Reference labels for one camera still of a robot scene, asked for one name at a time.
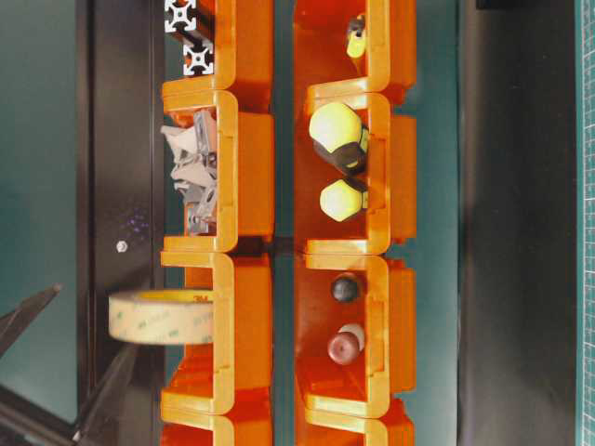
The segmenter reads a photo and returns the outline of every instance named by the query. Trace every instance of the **orange plastic bin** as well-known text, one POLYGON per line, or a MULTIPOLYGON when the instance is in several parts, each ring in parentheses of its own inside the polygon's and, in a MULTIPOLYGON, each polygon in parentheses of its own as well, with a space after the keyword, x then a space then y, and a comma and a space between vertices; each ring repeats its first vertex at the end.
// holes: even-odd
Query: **orange plastic bin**
POLYGON ((274 122, 268 114, 238 110, 234 95, 208 90, 164 98, 177 125, 215 107, 218 144, 217 234, 166 236, 166 251, 229 252, 239 237, 270 240, 274 232, 274 122))
POLYGON ((162 252, 164 267, 185 268, 185 286, 212 289, 213 343, 186 346, 162 391, 162 413, 221 415, 268 398, 271 386, 271 268, 267 256, 162 252))
POLYGON ((391 395, 416 386, 415 273, 378 256, 298 256, 296 375, 310 410, 379 418, 391 395), (357 274, 366 292, 346 304, 331 295, 339 273, 357 274), (328 356, 327 343, 347 323, 365 331, 365 348, 350 365, 328 356))
POLYGON ((387 414, 377 420, 310 411, 298 404, 296 415, 296 444, 299 446, 415 445, 415 427, 400 400, 392 400, 387 414))
POLYGON ((392 115, 382 95, 366 93, 309 101, 296 122, 295 241, 308 254, 380 255, 391 243, 404 243, 417 232, 416 120, 392 115), (341 101, 367 124, 370 140, 367 169, 359 176, 368 187, 365 213, 343 222, 319 205, 321 190, 342 174, 314 151, 309 122, 324 104, 341 101))
POLYGON ((225 416, 188 414, 181 410, 162 413, 167 423, 161 446, 270 446, 272 445, 269 400, 237 404, 225 416))
POLYGON ((366 92, 402 103, 417 76, 416 0, 297 0, 296 86, 308 98, 366 92), (365 14, 364 72, 346 53, 350 19, 365 14))
POLYGON ((163 97, 229 89, 242 110, 267 112, 273 73, 273 1, 209 0, 201 4, 215 15, 214 73, 165 82, 163 97))

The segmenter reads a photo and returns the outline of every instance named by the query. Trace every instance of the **cutting mat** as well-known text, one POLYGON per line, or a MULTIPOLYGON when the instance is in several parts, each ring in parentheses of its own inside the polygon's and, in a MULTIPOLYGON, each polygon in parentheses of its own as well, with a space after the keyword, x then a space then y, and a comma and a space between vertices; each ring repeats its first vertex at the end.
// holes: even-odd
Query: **cutting mat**
POLYGON ((577 0, 576 25, 579 179, 576 444, 595 445, 595 0, 577 0))

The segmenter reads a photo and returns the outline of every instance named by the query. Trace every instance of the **screw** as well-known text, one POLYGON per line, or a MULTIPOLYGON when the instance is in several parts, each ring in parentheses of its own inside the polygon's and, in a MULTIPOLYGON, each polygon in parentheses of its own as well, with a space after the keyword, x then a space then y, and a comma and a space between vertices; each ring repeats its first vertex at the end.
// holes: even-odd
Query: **screw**
POLYGON ((125 253, 128 250, 128 243, 126 243, 124 240, 121 240, 115 245, 115 250, 118 253, 125 253))

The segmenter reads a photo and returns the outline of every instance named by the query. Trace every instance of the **masking tape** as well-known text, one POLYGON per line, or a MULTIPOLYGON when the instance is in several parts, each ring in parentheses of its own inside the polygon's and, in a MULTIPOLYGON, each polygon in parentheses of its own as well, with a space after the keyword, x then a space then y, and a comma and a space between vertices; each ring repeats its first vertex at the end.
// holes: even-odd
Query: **masking tape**
POLYGON ((212 291, 166 290, 110 296, 110 335, 150 345, 213 342, 212 291))

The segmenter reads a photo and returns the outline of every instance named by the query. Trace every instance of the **dark red knob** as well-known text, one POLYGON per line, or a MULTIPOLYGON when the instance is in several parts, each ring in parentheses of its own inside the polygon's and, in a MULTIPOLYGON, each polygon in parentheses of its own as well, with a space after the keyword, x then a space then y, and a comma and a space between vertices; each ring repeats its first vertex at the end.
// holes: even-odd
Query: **dark red knob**
POLYGON ((337 333, 328 343, 328 356, 337 364, 351 364, 360 356, 360 341, 353 333, 337 333))

